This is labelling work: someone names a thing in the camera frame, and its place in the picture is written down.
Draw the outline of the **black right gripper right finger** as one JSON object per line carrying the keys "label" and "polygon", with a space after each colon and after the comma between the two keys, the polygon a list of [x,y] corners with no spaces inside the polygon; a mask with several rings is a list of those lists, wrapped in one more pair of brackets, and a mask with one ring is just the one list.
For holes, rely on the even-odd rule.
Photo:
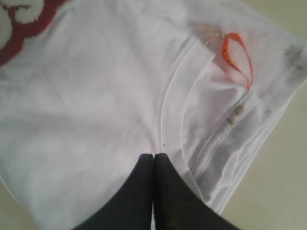
{"label": "black right gripper right finger", "polygon": [[157,230],[236,229],[192,192],[164,153],[154,157],[153,208]]}

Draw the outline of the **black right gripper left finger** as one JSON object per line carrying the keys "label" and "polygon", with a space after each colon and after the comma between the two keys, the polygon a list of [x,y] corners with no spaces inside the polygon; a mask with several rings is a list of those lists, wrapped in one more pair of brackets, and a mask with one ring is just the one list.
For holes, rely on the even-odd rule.
{"label": "black right gripper left finger", "polygon": [[139,156],[127,180],[78,230],[149,230],[152,221],[152,174],[154,158]]}

